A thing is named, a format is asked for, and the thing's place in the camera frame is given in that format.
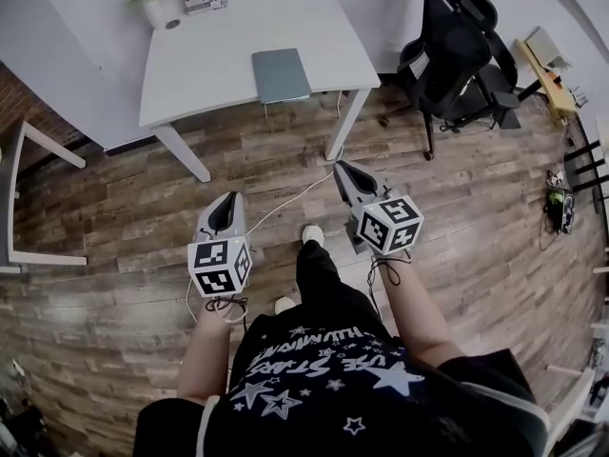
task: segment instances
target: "desk leg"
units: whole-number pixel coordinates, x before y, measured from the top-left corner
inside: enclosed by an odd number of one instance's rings
[[[170,124],[155,127],[152,131],[157,138],[165,144],[165,147],[173,152],[173,155],[175,155],[184,166],[190,169],[192,174],[203,183],[211,180],[207,168],[203,166],[203,163],[199,161],[199,158],[194,155],[194,152],[190,150],[187,143],[184,142],[182,137],[180,137],[180,134],[176,132]]]
[[[0,274],[21,274],[21,268],[19,266],[0,268]]]
[[[370,93],[370,88],[358,89],[349,93],[346,111],[341,115],[332,132],[332,137],[325,147],[325,159],[328,161],[336,159],[339,155],[344,140],[355,124],[355,119],[358,118],[368,93]]]
[[[524,100],[526,100],[529,96],[531,96],[533,93],[538,91],[540,88],[541,88],[541,81],[536,80],[532,85],[526,87],[525,89],[523,89],[520,92],[520,94],[518,95],[519,101],[522,103]]]

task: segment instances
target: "white cable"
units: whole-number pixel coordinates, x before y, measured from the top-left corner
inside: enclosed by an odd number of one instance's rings
[[[341,148],[341,153],[339,154],[339,157],[336,159],[336,162],[341,160],[341,157],[343,157],[343,150],[344,148]],[[280,209],[282,209],[283,207],[285,207],[285,205],[292,203],[293,201],[298,200],[301,196],[303,196],[305,193],[309,192],[311,189],[315,188],[317,185],[319,185],[320,183],[322,183],[323,181],[325,181],[327,178],[329,178],[332,174],[334,174],[334,170],[330,171],[325,177],[323,177],[322,179],[316,181],[315,183],[313,183],[312,185],[308,186],[302,193],[300,193],[298,196],[294,196],[294,198],[290,198],[289,200],[287,200],[286,202],[281,203],[277,208],[271,210],[269,213],[267,213],[260,222],[258,222],[254,227],[252,227],[246,235],[249,235],[251,232],[253,232],[255,229],[257,229],[262,222],[264,222],[269,216],[271,216],[273,213],[279,211]]]
[[[192,316],[192,319],[194,320],[195,323],[197,323],[199,320],[197,320],[197,317],[194,316],[194,313],[192,312],[192,308],[190,307],[190,303],[188,302],[188,295],[190,294],[190,288],[192,287],[192,278],[190,278],[190,281],[188,281],[188,289],[187,289],[187,308],[188,311],[190,311],[190,315]]]

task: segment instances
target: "baseboard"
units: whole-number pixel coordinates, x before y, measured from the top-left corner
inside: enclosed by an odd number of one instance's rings
[[[149,137],[143,137],[141,139],[136,139],[134,141],[127,142],[126,144],[118,146],[117,148],[106,149],[104,150],[104,154],[106,156],[112,157],[118,154],[122,154],[123,152],[129,152],[130,150],[139,149],[143,146],[154,144],[156,141],[156,135],[150,135]]]

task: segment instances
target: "white sneaker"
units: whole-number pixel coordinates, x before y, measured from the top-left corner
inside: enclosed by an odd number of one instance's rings
[[[287,296],[284,296],[275,302],[275,314],[279,315],[283,311],[294,307],[296,307],[296,303]]]
[[[321,247],[324,246],[324,231],[317,225],[307,225],[303,230],[303,245],[309,240],[316,241]]]

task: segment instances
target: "wooden floor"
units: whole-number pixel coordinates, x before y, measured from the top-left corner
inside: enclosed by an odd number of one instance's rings
[[[510,347],[537,397],[549,406],[568,381],[546,364],[581,368],[591,345],[589,322],[604,295],[592,267],[603,234],[591,195],[577,198],[571,236],[541,252],[545,172],[560,167],[561,129],[534,101],[519,110],[520,130],[436,136],[436,160],[422,157],[422,117],[411,112],[388,129],[375,117],[399,104],[371,94],[348,138],[344,158],[383,172],[425,215],[415,266],[469,353]],[[331,166],[324,142],[336,122],[336,95],[270,109],[255,104],[177,124],[211,170],[195,181],[161,145],[105,157],[81,153],[88,167],[55,161],[20,186],[15,213],[21,249],[86,255],[84,268],[30,267],[0,278],[0,387],[15,358],[27,371],[31,400],[62,447],[84,455],[130,455],[138,411],[174,394],[193,321],[185,305],[186,244],[203,207],[228,190],[246,198],[247,223],[323,178]],[[367,289],[367,256],[344,234],[347,207],[330,178],[262,224],[251,237],[265,263],[252,271],[246,296],[251,322],[273,301],[298,299],[294,262],[307,223],[320,224],[344,280]],[[547,245],[551,235],[544,234]],[[392,326],[381,287],[383,315]],[[196,295],[192,300],[198,307]],[[235,328],[233,348],[242,331]]]

